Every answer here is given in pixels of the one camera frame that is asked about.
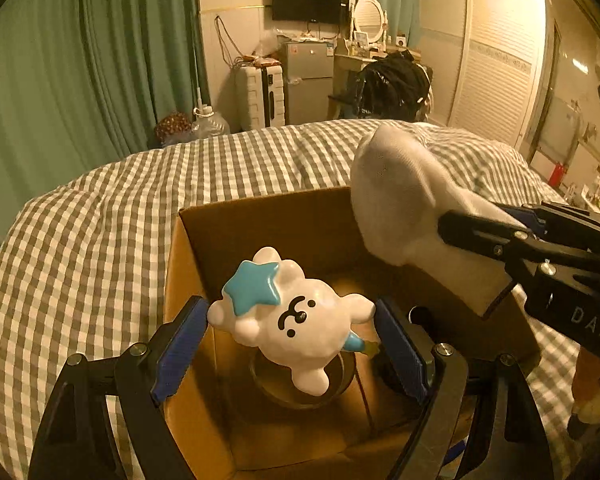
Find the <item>checkered comforter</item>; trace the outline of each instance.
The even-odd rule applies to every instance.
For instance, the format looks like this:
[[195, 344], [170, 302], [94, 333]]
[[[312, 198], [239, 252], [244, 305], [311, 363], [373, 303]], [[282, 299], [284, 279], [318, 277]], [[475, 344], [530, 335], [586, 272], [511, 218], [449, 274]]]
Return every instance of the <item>checkered comforter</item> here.
[[[509, 146], [464, 130], [390, 122], [488, 200], [559, 200]], [[69, 354], [118, 355], [161, 323], [178, 209], [346, 186], [360, 139], [380, 123], [267, 128], [138, 153], [27, 203], [0, 249], [0, 460], [7, 470], [26, 477], [46, 399]], [[529, 383], [561, 479], [577, 456], [566, 421], [578, 346], [531, 325], [543, 358]], [[109, 408], [129, 478], [142, 478], [120, 406]]]

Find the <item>refrigerator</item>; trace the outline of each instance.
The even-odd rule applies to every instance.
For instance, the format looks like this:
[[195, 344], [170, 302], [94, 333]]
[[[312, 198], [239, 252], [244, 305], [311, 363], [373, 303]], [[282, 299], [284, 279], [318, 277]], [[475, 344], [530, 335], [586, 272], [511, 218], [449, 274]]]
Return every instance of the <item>refrigerator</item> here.
[[333, 44], [290, 41], [282, 57], [286, 124], [326, 121], [333, 92]]

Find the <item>white suitcase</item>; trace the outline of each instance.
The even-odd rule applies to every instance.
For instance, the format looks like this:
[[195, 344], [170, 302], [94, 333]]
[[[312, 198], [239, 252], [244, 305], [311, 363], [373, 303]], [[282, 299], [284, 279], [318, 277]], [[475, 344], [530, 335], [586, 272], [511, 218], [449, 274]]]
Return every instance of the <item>white suitcase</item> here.
[[243, 66], [235, 75], [240, 126], [245, 132], [285, 125], [282, 67]]

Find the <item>blue star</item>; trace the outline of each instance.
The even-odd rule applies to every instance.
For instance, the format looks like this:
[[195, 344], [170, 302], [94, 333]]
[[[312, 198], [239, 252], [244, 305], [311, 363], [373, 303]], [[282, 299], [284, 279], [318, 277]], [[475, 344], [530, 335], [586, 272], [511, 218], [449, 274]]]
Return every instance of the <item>blue star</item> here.
[[256, 304], [280, 304], [280, 295], [273, 283], [279, 267], [276, 262], [254, 264], [244, 260], [240, 264], [223, 289], [231, 297], [236, 316], [243, 316]]

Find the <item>black bag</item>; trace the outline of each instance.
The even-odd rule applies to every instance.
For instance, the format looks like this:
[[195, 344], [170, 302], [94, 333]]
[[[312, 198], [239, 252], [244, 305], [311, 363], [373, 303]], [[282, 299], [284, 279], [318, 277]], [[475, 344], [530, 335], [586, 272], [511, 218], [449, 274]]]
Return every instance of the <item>black bag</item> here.
[[356, 76], [355, 112], [359, 118], [414, 122], [429, 94], [429, 79], [408, 50], [365, 66]]

